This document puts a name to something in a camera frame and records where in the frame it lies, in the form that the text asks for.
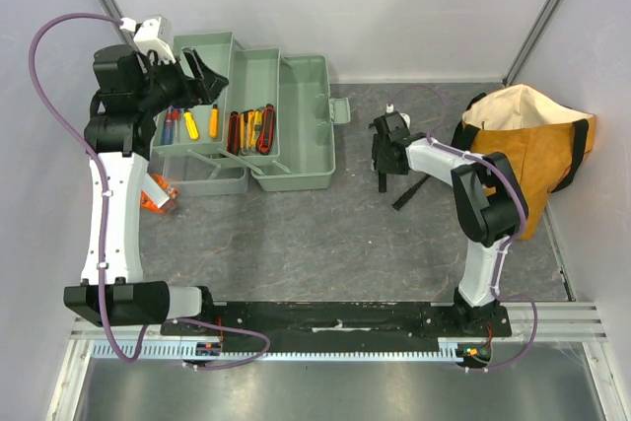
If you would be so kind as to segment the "hammer black handle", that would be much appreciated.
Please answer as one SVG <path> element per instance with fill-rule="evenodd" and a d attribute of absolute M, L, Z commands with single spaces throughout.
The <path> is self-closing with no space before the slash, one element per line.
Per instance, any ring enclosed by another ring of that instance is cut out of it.
<path fill-rule="evenodd" d="M 369 129 L 374 130 L 371 148 L 372 168 L 377 173 L 378 192 L 385 193 L 387 191 L 386 172 L 384 171 L 387 155 L 386 137 L 383 134 L 381 121 L 377 118 L 369 124 Z"/>

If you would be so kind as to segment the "yellow handle screwdriver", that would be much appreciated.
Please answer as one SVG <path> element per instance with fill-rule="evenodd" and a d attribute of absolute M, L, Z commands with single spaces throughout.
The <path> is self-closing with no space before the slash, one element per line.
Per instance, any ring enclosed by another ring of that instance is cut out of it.
<path fill-rule="evenodd" d="M 211 107 L 210 117 L 209 117 L 209 128 L 208 128 L 209 137 L 213 140 L 218 139 L 219 130 L 220 130 L 219 108 L 218 108 L 217 103 L 213 103 Z"/>
<path fill-rule="evenodd" d="M 197 141 L 199 139 L 199 131 L 192 111 L 190 109 L 186 109 L 183 112 L 183 118 L 189 139 Z"/>

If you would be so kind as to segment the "red handle screwdriver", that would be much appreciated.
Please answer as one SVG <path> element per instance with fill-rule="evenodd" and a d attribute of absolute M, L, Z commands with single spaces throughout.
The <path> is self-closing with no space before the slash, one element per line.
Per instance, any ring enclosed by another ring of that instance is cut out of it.
<path fill-rule="evenodd" d="M 178 108 L 175 108 L 175 107 L 172 108 L 171 118 L 172 118 L 172 143 L 175 144 L 178 142 L 178 136 L 179 136 L 180 110 Z"/>

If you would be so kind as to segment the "black long tool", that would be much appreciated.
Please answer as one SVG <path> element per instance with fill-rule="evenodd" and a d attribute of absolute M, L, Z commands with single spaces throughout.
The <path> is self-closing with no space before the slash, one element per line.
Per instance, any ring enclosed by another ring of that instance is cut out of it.
<path fill-rule="evenodd" d="M 409 187 L 405 192 L 403 192 L 399 198 L 392 204 L 392 208 L 396 211 L 399 211 L 405 204 L 407 204 L 414 195 L 418 192 L 420 187 L 429 179 L 428 175 L 424 175 L 420 178 L 415 184 Z"/>

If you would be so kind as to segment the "yellow black utility knife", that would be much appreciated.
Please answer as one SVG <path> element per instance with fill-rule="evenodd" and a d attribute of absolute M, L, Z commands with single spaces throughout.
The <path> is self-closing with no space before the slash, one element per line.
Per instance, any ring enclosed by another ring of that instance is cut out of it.
<path fill-rule="evenodd" d="M 253 118 L 249 121 L 249 149 L 254 149 L 256 146 L 257 136 L 262 124 L 263 108 L 255 109 Z"/>
<path fill-rule="evenodd" d="M 242 154 L 245 154 L 249 147 L 249 121 L 253 118 L 253 115 L 252 109 L 245 110 L 240 115 L 240 151 Z"/>

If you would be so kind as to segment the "green translucent tool box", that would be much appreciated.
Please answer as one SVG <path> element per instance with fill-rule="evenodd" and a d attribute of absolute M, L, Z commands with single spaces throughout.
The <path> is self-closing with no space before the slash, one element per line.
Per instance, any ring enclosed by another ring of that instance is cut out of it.
<path fill-rule="evenodd" d="M 159 116 L 153 150 L 170 186 L 182 196 L 243 193 L 251 179 L 268 192 L 330 187 L 335 128 L 351 114 L 325 56 L 246 48 L 231 33 L 176 36 L 175 53 L 187 48 L 229 84 L 189 116 Z"/>

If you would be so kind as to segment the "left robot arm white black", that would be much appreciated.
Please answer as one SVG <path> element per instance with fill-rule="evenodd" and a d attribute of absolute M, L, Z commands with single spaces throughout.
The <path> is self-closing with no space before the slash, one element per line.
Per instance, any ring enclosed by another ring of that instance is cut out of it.
<path fill-rule="evenodd" d="M 210 105 L 228 86 L 197 51 L 164 60 L 127 44 L 94 55 L 99 87 L 83 132 L 90 156 L 93 208 L 86 262 L 76 286 L 65 288 L 67 309 L 101 328 L 163 324 L 180 319 L 193 333 L 217 322 L 205 286 L 174 287 L 144 279 L 139 254 L 139 212 L 155 118 L 170 106 Z"/>

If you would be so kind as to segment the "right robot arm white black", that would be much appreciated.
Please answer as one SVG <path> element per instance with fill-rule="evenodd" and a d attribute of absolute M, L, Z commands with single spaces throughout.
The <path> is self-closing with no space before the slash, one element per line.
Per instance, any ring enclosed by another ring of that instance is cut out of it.
<path fill-rule="evenodd" d="M 446 309 L 447 326 L 457 335 L 509 336 L 499 279 L 509 246 L 525 229 L 528 215 L 509 159 L 500 152 L 479 155 L 413 134 L 397 111 L 376 117 L 369 127 L 374 130 L 372 161 L 380 192 L 386 191 L 388 175 L 410 171 L 452 187 L 467 253 L 454 302 Z"/>

